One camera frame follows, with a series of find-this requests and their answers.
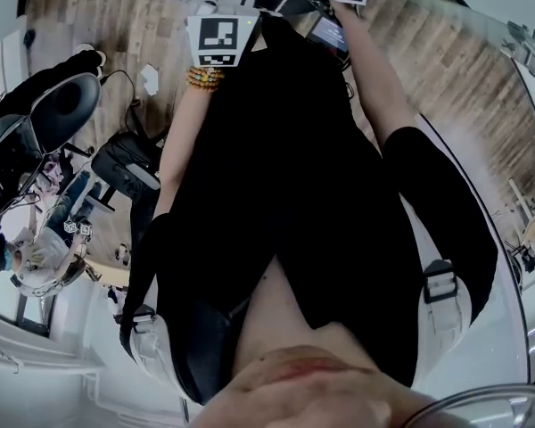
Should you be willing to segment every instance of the white paper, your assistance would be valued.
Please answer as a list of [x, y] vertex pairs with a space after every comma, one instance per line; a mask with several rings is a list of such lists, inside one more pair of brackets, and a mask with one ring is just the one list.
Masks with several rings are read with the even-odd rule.
[[159, 92], [159, 72], [152, 65], [145, 65], [141, 70], [141, 76], [144, 78], [144, 89], [150, 96]]

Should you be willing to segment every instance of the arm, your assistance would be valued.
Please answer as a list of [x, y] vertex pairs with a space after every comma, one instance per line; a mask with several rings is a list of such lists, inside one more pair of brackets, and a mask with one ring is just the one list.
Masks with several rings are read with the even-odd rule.
[[180, 101], [160, 159], [160, 196], [154, 217], [170, 211], [211, 98], [210, 92], [189, 85]]
[[77, 251], [79, 245], [83, 242], [83, 235], [75, 233], [73, 236], [73, 242], [71, 243], [70, 249], [68, 250], [67, 255], [63, 258], [60, 266], [55, 269], [55, 278], [60, 279], [65, 275], [68, 268], [70, 267], [71, 262], [73, 261], [73, 256]]
[[[33, 197], [29, 197], [31, 202], [37, 202], [39, 197], [34, 194]], [[36, 204], [31, 204], [29, 206], [29, 223], [28, 230], [32, 233], [32, 236], [36, 236], [37, 233], [37, 216], [36, 216]]]
[[33, 236], [36, 236], [37, 232], [37, 217], [36, 217], [36, 205], [32, 204], [29, 207], [29, 224], [28, 229]]
[[368, 33], [367, 24], [344, 4], [332, 2], [347, 39], [358, 99], [381, 149], [399, 128], [415, 127], [399, 77]]

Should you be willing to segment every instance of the seated person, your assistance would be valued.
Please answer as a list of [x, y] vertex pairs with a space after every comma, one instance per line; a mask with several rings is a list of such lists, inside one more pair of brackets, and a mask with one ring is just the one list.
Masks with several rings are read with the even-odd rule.
[[[435, 347], [455, 345], [490, 295], [497, 248], [468, 184], [416, 128], [366, 23], [333, 7], [380, 153], [333, 58], [274, 18], [267, 49], [226, 78], [190, 74], [171, 124], [120, 339], [205, 405], [194, 428], [398, 427], [430, 402], [409, 387], [432, 365], [418, 318], [437, 301], [401, 194], [456, 275], [442, 295], [458, 314]], [[136, 313], [155, 281], [164, 336], [141, 354]]]
[[[69, 234], [63, 223], [70, 218], [71, 208], [84, 192], [89, 176], [88, 171], [79, 173], [52, 207], [40, 232], [37, 231], [36, 206], [32, 204], [28, 227], [22, 228], [10, 243], [0, 234], [0, 271], [13, 271], [24, 285], [34, 288], [56, 284], [65, 275], [84, 236]], [[96, 182], [89, 193], [98, 197], [101, 189], [101, 184]], [[93, 207], [86, 198], [72, 220], [86, 221]]]

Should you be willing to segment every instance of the black sleeve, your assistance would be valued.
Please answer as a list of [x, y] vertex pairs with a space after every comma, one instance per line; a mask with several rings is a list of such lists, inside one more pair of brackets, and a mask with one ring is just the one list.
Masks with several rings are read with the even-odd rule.
[[129, 339], [133, 328], [133, 316], [144, 302], [158, 264], [162, 261], [162, 239], [169, 227], [169, 214], [162, 214], [151, 222], [141, 242], [131, 254], [131, 271], [128, 279], [127, 298], [123, 306], [119, 339], [125, 351], [131, 355]]
[[440, 255], [452, 261], [472, 299], [472, 322], [491, 292], [498, 249], [482, 209], [454, 163], [417, 128], [383, 148], [388, 176], [416, 211]]

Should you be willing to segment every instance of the chair leg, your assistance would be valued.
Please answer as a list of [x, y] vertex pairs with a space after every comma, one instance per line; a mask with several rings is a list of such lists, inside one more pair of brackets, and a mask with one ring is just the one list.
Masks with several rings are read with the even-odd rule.
[[74, 152], [77, 155], [81, 155], [82, 157], [87, 157], [88, 159], [91, 158], [95, 152], [93, 146], [90, 146], [87, 151], [84, 151], [83, 149], [79, 149], [77, 146], [74, 146], [72, 143], [66, 143], [63, 148], [67, 151]]
[[109, 201], [111, 200], [111, 197], [115, 194], [115, 189], [113, 187], [109, 187], [107, 189], [107, 192], [103, 195], [101, 199], [95, 198], [94, 196], [88, 195], [86, 197], [87, 201], [94, 205], [99, 210], [102, 210], [103, 212], [107, 212], [111, 214], [112, 212], [115, 212], [115, 209], [109, 206]]

